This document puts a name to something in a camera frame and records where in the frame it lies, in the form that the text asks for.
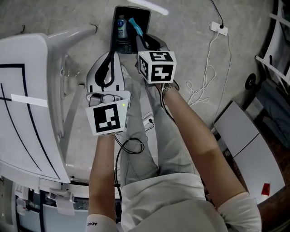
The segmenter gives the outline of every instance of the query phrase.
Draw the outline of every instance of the shirt sleeve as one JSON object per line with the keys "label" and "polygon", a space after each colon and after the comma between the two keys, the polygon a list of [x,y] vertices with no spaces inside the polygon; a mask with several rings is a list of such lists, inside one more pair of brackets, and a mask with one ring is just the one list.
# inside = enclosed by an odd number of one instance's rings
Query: shirt sleeve
{"label": "shirt sleeve", "polygon": [[101,214],[91,214],[87,217],[86,232],[116,232],[114,220]]}
{"label": "shirt sleeve", "polygon": [[260,232],[261,216],[249,193],[241,193],[222,204],[218,212],[226,224],[239,232]]}

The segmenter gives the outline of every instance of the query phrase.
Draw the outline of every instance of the gray floor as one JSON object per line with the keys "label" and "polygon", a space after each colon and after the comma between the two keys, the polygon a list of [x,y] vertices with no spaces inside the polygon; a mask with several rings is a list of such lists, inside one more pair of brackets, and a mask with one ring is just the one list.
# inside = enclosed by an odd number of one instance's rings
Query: gray floor
{"label": "gray floor", "polygon": [[[188,100],[190,90],[187,81],[195,90],[203,83],[203,74],[208,54],[208,46],[213,38],[209,30],[210,21],[219,21],[210,0],[152,0],[166,8],[169,15],[152,11],[149,33],[163,39],[170,50],[175,52],[177,69],[175,80],[180,85],[180,93]],[[215,0],[215,3],[229,28],[232,51],[231,70],[223,95],[221,111],[231,99],[238,103],[244,100],[244,84],[249,74],[257,73],[254,56],[260,51],[269,27],[269,13],[273,0]],[[64,29],[86,24],[97,24],[98,32],[82,41],[69,51],[69,55],[79,65],[78,81],[85,81],[86,74],[103,53],[109,50],[111,24],[117,5],[133,5],[126,0],[0,0],[0,32],[19,25],[26,25],[26,31],[52,34]],[[133,55],[121,55],[129,74],[140,81]],[[211,125],[221,99],[229,65],[230,53],[227,37],[219,36],[212,45],[209,64],[213,65],[217,76],[206,89],[203,97],[207,103],[198,103],[192,108]],[[213,76],[208,70],[208,78]],[[72,98],[67,97],[66,104]],[[145,91],[141,96],[142,112],[151,111]],[[87,179],[95,152],[97,139],[93,137],[84,111],[86,100],[81,102],[73,126],[68,156],[68,172],[80,179]],[[157,147],[154,130],[148,132],[149,145],[156,157]]]}

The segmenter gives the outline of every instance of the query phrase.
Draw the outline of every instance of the person's left arm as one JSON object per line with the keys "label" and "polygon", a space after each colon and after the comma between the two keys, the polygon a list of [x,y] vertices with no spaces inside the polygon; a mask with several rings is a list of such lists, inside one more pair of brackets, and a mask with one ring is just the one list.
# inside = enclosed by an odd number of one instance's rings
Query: person's left arm
{"label": "person's left arm", "polygon": [[89,182],[88,214],[101,214],[116,221],[114,145],[114,135],[98,137]]}

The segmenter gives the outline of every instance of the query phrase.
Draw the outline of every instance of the person's right arm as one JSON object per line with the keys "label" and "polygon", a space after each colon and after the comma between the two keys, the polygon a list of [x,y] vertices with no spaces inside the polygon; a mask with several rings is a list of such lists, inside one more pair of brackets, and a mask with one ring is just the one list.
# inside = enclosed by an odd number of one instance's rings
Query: person's right arm
{"label": "person's right arm", "polygon": [[169,89],[164,101],[216,207],[245,192],[223,157],[215,137],[178,91]]}

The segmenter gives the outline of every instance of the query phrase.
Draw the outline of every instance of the black bin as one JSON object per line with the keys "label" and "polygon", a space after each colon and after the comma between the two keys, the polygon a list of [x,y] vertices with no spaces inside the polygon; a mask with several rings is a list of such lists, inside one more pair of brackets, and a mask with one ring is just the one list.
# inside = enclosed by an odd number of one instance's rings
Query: black bin
{"label": "black bin", "polygon": [[[127,34],[125,39],[118,38],[118,25],[117,20],[120,15],[124,15],[127,20]],[[111,50],[119,53],[137,54],[136,36],[137,32],[134,27],[129,23],[130,18],[134,18],[135,22],[141,27],[143,33],[147,33],[149,28],[151,11],[132,6],[116,6],[112,25],[111,34]]]}

